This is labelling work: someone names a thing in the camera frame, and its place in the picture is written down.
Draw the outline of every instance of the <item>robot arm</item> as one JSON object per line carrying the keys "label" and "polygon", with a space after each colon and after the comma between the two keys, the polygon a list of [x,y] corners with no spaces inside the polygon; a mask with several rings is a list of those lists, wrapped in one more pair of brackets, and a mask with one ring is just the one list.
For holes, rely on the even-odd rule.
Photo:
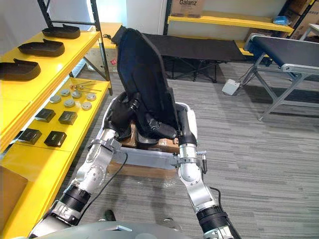
{"label": "robot arm", "polygon": [[[196,119],[192,111],[179,105],[178,119],[182,126],[179,133],[178,176],[186,186],[191,205],[196,213],[205,239],[240,239],[233,228],[228,215],[203,182],[203,173],[207,171],[206,152],[197,152]],[[202,156],[202,169],[197,156]]]}
{"label": "robot arm", "polygon": [[[129,117],[138,108],[138,97],[122,107],[119,102],[114,102],[111,111],[116,112],[118,107],[126,110],[126,120],[120,120],[109,114],[105,118],[102,133],[92,141],[90,151],[84,164],[79,168],[76,178],[63,192],[62,197],[55,201],[42,220],[33,228],[30,238],[44,236],[65,228],[76,226],[81,218],[81,211],[88,203],[91,194],[103,184],[106,169],[111,162],[113,153],[120,149],[121,144],[115,140],[119,132],[128,127]],[[206,152],[197,152],[197,129],[195,117],[187,107],[180,105],[178,118],[182,129],[178,132],[179,158],[176,166],[179,167],[178,175],[186,186],[191,205],[201,225],[205,239],[239,239],[233,229],[227,214],[218,205],[203,183],[202,169],[197,159],[202,155],[203,172],[206,171]]]}

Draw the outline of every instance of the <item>blue object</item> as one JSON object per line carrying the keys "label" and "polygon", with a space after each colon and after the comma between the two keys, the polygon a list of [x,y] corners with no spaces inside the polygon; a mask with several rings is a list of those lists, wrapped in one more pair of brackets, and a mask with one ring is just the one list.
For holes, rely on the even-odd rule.
{"label": "blue object", "polygon": [[291,22],[288,20],[288,18],[286,16],[276,16],[274,21],[274,24],[278,24],[278,25],[284,25],[287,26],[289,25]]}

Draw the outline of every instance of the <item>small black box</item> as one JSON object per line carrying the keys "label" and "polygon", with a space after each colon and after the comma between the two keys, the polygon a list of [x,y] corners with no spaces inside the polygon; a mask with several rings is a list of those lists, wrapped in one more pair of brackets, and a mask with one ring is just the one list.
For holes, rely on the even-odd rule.
{"label": "small black box", "polygon": [[76,112],[73,111],[63,111],[62,115],[59,118],[61,124],[70,124],[73,125],[75,119],[78,117]]}
{"label": "small black box", "polygon": [[50,120],[55,116],[54,110],[43,108],[40,112],[35,116],[35,119],[38,121],[49,123]]}
{"label": "small black box", "polygon": [[51,131],[44,143],[51,147],[61,147],[65,138],[65,132]]}
{"label": "small black box", "polygon": [[27,128],[18,138],[18,141],[23,143],[35,144],[42,133],[37,129]]}

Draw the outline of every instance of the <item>yellow shelf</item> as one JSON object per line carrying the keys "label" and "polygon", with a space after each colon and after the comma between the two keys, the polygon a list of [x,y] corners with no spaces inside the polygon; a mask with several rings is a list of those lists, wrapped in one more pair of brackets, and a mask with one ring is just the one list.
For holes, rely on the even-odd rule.
{"label": "yellow shelf", "polygon": [[81,32],[81,35],[76,39],[62,39],[45,37],[41,32],[27,42],[42,41],[43,38],[61,41],[64,43],[65,52],[58,57],[41,57],[23,54],[14,48],[1,58],[3,62],[13,62],[14,58],[38,62],[41,73],[30,81],[0,81],[0,114],[3,116],[0,124],[0,152],[6,149],[20,129],[99,37],[99,32]]}
{"label": "yellow shelf", "polygon": [[[15,143],[5,154],[1,165],[20,174],[28,180],[16,207],[7,221],[3,238],[27,236],[33,226],[51,206],[62,182],[75,157],[96,112],[110,86],[106,81],[70,78],[61,89],[69,89],[70,84],[90,81],[90,88],[100,90],[96,92],[97,99],[92,101],[92,108],[88,111],[81,109],[81,103],[86,102],[86,94],[75,99],[75,106],[66,108],[63,102],[71,96],[62,97],[57,104],[48,103],[45,108],[52,109],[56,115],[49,123],[34,120],[29,128],[38,129],[42,135],[35,145],[21,142]],[[63,111],[77,113],[73,125],[60,124],[58,121]],[[62,131],[67,137],[60,148],[49,147],[44,144],[48,134],[52,131]]]}
{"label": "yellow shelf", "polygon": [[238,49],[240,52],[245,56],[253,56],[254,54],[250,53],[249,51],[244,50],[245,42],[244,41],[235,41]]}
{"label": "yellow shelf", "polygon": [[273,24],[272,19],[260,16],[248,16],[226,12],[204,11],[200,18],[169,16],[170,21],[184,21],[195,23],[209,23],[217,25],[242,26],[259,29],[275,30],[292,33],[294,30],[289,26]]}
{"label": "yellow shelf", "polygon": [[[113,37],[115,35],[115,33],[119,30],[119,28],[121,27],[121,23],[119,22],[101,22],[101,32],[102,32],[102,36],[104,34],[108,34],[111,37]],[[104,43],[104,48],[105,49],[115,49],[116,48],[116,44],[113,43],[110,39],[103,37],[103,43]],[[99,43],[96,42],[96,44],[94,44],[93,46],[94,48],[99,48]]]}

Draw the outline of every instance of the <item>gray carpet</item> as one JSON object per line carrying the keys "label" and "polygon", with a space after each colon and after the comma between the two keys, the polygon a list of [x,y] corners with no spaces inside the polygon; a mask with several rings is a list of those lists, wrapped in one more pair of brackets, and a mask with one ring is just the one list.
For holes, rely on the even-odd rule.
{"label": "gray carpet", "polygon": [[[175,100],[189,104],[196,113],[198,150],[207,150],[205,182],[222,192],[223,208],[243,239],[319,238],[319,110],[280,106],[278,114],[257,121],[271,98],[254,79],[235,96],[221,92],[225,80],[238,79],[250,64],[228,63],[218,67],[213,84],[206,79],[169,80]],[[262,73],[273,87],[290,82]],[[83,71],[82,78],[101,79]],[[111,74],[114,96],[123,87]],[[304,82],[301,97],[318,92],[318,82]],[[72,163],[58,196],[85,160],[89,142],[101,125],[113,97],[108,96]],[[307,117],[281,115],[301,114]],[[95,222],[112,209],[117,220],[160,223],[172,217],[185,235],[202,238],[186,190],[178,179],[163,181],[118,176],[86,212],[82,223]]]}

